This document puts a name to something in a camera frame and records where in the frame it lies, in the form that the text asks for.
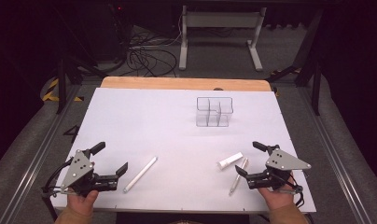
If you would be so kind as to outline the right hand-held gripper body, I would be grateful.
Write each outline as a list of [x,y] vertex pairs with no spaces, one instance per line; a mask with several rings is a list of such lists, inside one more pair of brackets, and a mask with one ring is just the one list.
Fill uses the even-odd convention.
[[293,170],[311,169],[312,165],[302,161],[282,149],[272,151],[270,158],[265,162],[266,169],[262,173],[246,176],[246,182],[250,189],[272,188],[280,190],[288,185],[288,179]]

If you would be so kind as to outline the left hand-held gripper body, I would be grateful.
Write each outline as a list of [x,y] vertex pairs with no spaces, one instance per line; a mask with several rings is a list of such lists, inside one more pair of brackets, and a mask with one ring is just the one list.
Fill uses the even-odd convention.
[[86,197],[91,191],[110,191],[118,187],[118,175],[97,175],[90,161],[99,149],[78,150],[60,186],[61,193]]

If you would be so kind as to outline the clear silver pen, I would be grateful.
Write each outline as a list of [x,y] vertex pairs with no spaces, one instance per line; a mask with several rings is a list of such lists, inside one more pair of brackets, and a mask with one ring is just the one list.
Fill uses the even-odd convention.
[[[245,170],[247,164],[248,164],[248,158],[244,158],[242,165],[238,166],[238,167]],[[234,191],[237,189],[240,178],[241,178],[241,176],[237,173],[237,175],[235,176],[235,179],[234,179],[234,181],[233,181],[233,183],[230,187],[229,196],[231,196],[234,193]]]

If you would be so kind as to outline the short white tube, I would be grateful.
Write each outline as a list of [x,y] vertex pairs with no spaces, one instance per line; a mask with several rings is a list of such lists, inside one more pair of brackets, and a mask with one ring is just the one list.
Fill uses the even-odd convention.
[[222,161],[219,161],[217,163],[217,167],[220,169],[220,170],[223,170],[225,169],[226,167],[230,166],[231,164],[233,164],[234,162],[240,160],[241,158],[243,157],[243,153],[242,152],[238,152],[234,155],[231,155],[229,156],[228,158],[222,160]]

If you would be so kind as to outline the clear acrylic organizer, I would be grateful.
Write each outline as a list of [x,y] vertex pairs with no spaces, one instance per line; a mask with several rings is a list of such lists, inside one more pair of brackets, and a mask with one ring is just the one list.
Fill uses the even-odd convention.
[[233,114],[231,97],[198,97],[196,101],[198,127],[228,127]]

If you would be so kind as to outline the person's left hand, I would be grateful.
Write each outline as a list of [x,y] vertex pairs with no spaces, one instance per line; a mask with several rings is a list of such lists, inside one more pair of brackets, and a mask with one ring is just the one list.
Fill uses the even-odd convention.
[[74,194],[68,195],[67,206],[83,216],[91,216],[93,213],[93,205],[98,195],[99,192],[97,190],[92,190],[86,197]]

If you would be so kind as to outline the person's right hand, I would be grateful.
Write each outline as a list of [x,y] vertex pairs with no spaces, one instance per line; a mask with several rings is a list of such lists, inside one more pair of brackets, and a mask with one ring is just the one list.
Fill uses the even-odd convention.
[[292,194],[270,191],[266,188],[260,188],[258,192],[265,200],[270,211],[294,204],[294,196]]

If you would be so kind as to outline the long white pen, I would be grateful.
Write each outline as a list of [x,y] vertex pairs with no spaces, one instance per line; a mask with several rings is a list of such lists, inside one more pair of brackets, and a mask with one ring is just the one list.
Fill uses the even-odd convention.
[[140,172],[128,183],[128,185],[123,189],[123,193],[127,193],[131,188],[143,177],[143,175],[156,163],[158,157],[152,158],[141,170]]

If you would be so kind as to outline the white table board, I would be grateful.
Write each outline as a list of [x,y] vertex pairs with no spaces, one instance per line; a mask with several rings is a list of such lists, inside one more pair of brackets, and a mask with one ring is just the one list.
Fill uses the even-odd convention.
[[[198,97],[231,97],[228,127],[198,127]],[[103,192],[98,211],[235,213],[264,212],[261,195],[237,175],[233,165],[217,163],[242,152],[249,173],[265,168],[267,146],[296,152],[276,97],[271,91],[179,91],[98,88],[92,96],[73,150],[105,142],[93,156],[94,170],[112,175],[125,162],[128,171],[117,190]],[[155,156],[156,163],[127,193],[123,189]]]

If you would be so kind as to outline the black metal stand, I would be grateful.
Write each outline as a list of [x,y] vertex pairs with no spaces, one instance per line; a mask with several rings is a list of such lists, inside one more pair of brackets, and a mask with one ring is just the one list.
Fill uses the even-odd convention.
[[271,75],[267,78],[269,83],[272,83],[282,77],[285,77],[288,74],[293,73],[297,69],[300,69],[299,74],[295,79],[295,85],[297,87],[305,87],[310,80],[313,81],[312,84],[312,94],[311,94],[311,107],[314,113],[319,116],[319,93],[320,93],[320,82],[321,82],[321,73],[320,65],[317,60],[316,53],[313,49],[313,43],[316,37],[317,29],[321,18],[323,15],[323,10],[318,9],[312,19],[307,33],[300,45],[299,51],[288,68],[276,72],[274,75]]
[[73,85],[80,85],[83,76],[79,71],[79,67],[84,68],[91,74],[97,77],[105,78],[107,74],[101,70],[88,65],[84,61],[77,59],[72,56],[62,57],[57,65],[57,78],[58,78],[58,97],[59,105],[57,113],[60,114],[67,104],[67,91],[66,91],[66,80],[69,79]]

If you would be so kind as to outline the yellow black hazard tape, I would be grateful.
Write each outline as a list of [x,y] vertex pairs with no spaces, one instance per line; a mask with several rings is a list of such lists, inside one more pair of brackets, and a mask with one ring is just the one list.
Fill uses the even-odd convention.
[[58,82],[59,82],[59,79],[58,79],[57,77],[55,77],[55,78],[50,82],[48,89],[46,90],[44,96],[42,97],[42,100],[43,100],[44,102],[46,102],[46,101],[58,102],[58,101],[59,101],[59,97],[53,95],[53,91],[54,91],[55,88],[57,87]]

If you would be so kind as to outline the wooden table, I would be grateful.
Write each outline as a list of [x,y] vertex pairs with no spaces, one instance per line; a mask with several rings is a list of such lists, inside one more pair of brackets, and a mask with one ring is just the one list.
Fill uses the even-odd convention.
[[182,78],[182,77],[105,77],[102,88],[152,90],[271,91],[266,80]]

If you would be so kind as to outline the dark equipment with red light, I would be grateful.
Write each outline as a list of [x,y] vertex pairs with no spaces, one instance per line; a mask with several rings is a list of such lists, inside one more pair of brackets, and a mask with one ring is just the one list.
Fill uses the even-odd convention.
[[121,6],[89,3],[80,8],[81,19],[96,62],[125,62],[132,26]]

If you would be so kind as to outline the aluminium floor rail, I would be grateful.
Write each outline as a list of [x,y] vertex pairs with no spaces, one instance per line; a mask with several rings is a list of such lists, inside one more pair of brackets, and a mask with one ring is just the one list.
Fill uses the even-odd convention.
[[344,197],[346,198],[351,211],[356,219],[357,224],[372,224],[369,219],[366,208],[364,207],[363,202],[358,196],[356,187],[353,184],[351,176],[347,173],[342,160],[338,155],[336,147],[332,143],[330,136],[324,126],[322,119],[315,114],[312,104],[311,96],[307,90],[303,88],[298,88],[298,92],[301,100],[304,102],[305,107],[310,114],[311,120],[314,122],[317,133],[320,135],[321,144],[325,150],[325,154],[328,157],[330,166],[333,169],[334,174],[337,177],[339,185],[342,189]]
[[60,114],[57,104],[46,103],[0,161],[0,224],[12,224],[15,220],[79,89],[79,85],[73,85],[67,91],[67,103]]

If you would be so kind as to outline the white metal stand frame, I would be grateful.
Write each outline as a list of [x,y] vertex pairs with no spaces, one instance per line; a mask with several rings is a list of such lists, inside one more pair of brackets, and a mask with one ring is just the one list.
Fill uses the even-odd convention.
[[188,28],[249,28],[254,30],[254,35],[246,41],[246,45],[255,69],[262,71],[263,66],[258,56],[257,43],[266,11],[267,8],[262,7],[257,12],[198,12],[189,11],[186,6],[182,6],[179,69],[185,70],[187,68]]

